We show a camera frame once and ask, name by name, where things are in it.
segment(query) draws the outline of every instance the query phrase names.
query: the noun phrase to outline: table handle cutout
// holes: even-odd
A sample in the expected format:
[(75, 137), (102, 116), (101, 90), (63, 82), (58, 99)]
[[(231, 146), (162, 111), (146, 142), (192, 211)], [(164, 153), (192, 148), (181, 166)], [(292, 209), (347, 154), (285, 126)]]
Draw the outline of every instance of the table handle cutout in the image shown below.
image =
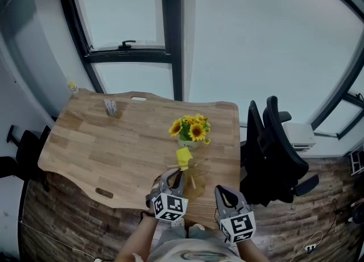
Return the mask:
[(131, 97), (133, 101), (146, 101), (147, 99), (145, 97)]
[(101, 196), (107, 197), (107, 198), (113, 198), (114, 195), (111, 192), (108, 192), (106, 190), (103, 190), (101, 188), (96, 188), (95, 189), (96, 193), (100, 194)]

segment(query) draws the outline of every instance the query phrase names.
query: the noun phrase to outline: wall socket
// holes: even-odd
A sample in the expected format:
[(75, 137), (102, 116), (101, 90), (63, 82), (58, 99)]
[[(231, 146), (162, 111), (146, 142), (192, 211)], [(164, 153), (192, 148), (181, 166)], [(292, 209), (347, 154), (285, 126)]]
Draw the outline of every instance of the wall socket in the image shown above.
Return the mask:
[(312, 250), (313, 249), (315, 249), (316, 248), (316, 244), (312, 244), (312, 245), (308, 245), (308, 246), (306, 246), (305, 247), (305, 249), (306, 249), (306, 253), (310, 253), (310, 252), (312, 252)]

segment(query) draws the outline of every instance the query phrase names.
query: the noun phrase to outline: wooden tabletop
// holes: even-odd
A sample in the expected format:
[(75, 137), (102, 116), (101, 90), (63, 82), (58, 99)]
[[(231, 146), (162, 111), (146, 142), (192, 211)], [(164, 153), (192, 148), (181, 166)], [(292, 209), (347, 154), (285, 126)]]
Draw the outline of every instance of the wooden tabletop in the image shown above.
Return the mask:
[[(120, 119), (106, 114), (104, 99), (116, 101)], [(188, 103), (151, 93), (97, 94), (80, 89), (62, 110), (38, 164), (70, 179), (97, 202), (145, 209), (145, 195), (154, 179), (167, 170), (166, 165), (177, 164), (180, 147), (168, 129), (175, 119), (197, 113), (210, 118), (212, 141), (191, 151), (194, 159), (209, 161), (200, 168), (207, 172), (205, 193), (189, 202), (185, 218), (216, 228), (214, 187), (239, 189), (239, 114), (233, 103)]]

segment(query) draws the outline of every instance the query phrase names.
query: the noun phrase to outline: black chair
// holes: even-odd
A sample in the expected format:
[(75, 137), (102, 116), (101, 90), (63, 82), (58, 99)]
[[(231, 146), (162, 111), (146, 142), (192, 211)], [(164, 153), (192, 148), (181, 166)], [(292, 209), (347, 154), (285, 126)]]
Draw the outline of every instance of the black chair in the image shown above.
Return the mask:
[(40, 139), (31, 131), (25, 130), (20, 141), (13, 136), (13, 129), (14, 126), (11, 126), (7, 134), (6, 142), (9, 143), (12, 141), (18, 147), (15, 158), (16, 162), (11, 157), (2, 157), (0, 159), (0, 176), (4, 177), (3, 175), (8, 174), (7, 176), (15, 175), (22, 180), (40, 179), (44, 190), (48, 192), (49, 188), (46, 183), (46, 174), (38, 167), (38, 159), (50, 129), (46, 126)]
[(241, 166), (247, 176), (240, 183), (240, 190), (247, 201), (267, 206), (279, 199), (293, 202), (294, 196), (311, 191), (319, 183), (318, 175), (298, 184), (308, 172), (308, 164), (295, 152), (282, 127), (291, 115), (278, 111), (275, 96), (268, 98), (267, 107), (260, 119), (254, 101), (250, 103), (247, 123), (247, 140), (242, 144)]

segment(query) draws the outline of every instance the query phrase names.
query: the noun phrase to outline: window frame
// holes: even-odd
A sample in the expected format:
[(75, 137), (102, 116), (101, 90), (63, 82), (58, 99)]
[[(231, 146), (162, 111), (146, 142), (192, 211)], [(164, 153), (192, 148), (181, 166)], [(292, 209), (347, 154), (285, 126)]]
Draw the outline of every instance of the window frame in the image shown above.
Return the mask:
[(77, 53), (96, 92), (104, 93), (104, 90), (92, 67), (93, 63), (170, 63), (172, 66), (174, 99), (183, 101), (182, 0), (162, 0), (164, 47), (132, 45), (129, 49), (108, 49), (99, 51), (91, 51), (91, 46), (88, 44), (78, 14), (76, 1), (61, 0), (61, 5)]

